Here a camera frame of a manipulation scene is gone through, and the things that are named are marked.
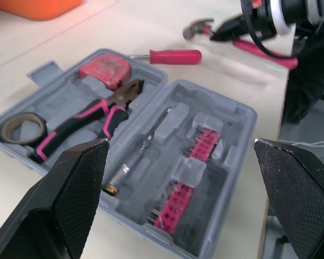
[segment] table surface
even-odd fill
[[[88,0],[47,22],[34,22],[0,11],[0,113],[36,90],[25,75],[55,60],[68,69],[100,48],[126,54],[149,49],[197,48],[197,66],[156,65],[169,81],[187,79],[256,110],[256,137],[276,139],[288,71],[267,60],[198,37],[187,43],[182,29],[191,21],[214,17],[216,24],[240,13],[239,0]],[[293,36],[269,41],[290,53]],[[0,150],[0,226],[41,176]],[[249,148],[221,231],[214,258],[257,258],[265,222],[266,191],[259,165]],[[82,258],[175,258],[141,240],[100,210]]]

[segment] pliers jaw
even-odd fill
[[[107,105],[119,105],[126,107],[143,91],[144,80],[136,79],[116,89],[110,97],[107,98]]]

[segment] tool case compartment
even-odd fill
[[[46,121],[48,131],[52,132],[94,99],[108,97],[112,92],[100,81],[77,76],[81,65],[104,53],[125,57],[111,50],[99,50],[66,72],[53,62],[33,71],[29,76],[40,88],[0,115],[0,127],[14,114],[34,112]],[[111,196],[102,192],[99,206],[138,236],[175,255],[211,258],[257,114],[250,107],[189,81],[168,83],[166,74],[151,65],[129,62],[132,69],[129,81],[143,79],[144,88],[129,105],[129,119],[118,126],[110,141],[103,185],[137,151],[164,111],[171,110],[156,128],[151,146],[125,178],[119,193]],[[96,121],[74,133],[41,165],[29,160],[31,147],[0,141],[0,148],[44,175],[63,150],[96,138],[102,125],[103,121]],[[205,162],[185,155],[185,148],[194,141],[200,128],[219,133],[219,140]],[[162,202],[167,202],[165,193],[168,188],[175,190],[177,182],[189,186],[192,196],[170,235],[148,218],[157,206],[163,207]]]

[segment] bit driver handle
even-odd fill
[[[237,39],[233,41],[233,45],[238,49],[249,52],[255,56],[271,60],[287,69],[294,69],[298,66],[297,58],[286,58],[286,59],[277,59],[266,55],[262,52],[255,44],[247,42],[245,40]]]
[[[201,58],[199,50],[150,50],[150,64],[197,65]]]

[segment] tool kit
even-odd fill
[[[100,208],[175,255],[211,258],[253,109],[107,49],[28,77],[38,90],[0,115],[4,152],[45,175],[64,150],[109,138]]]

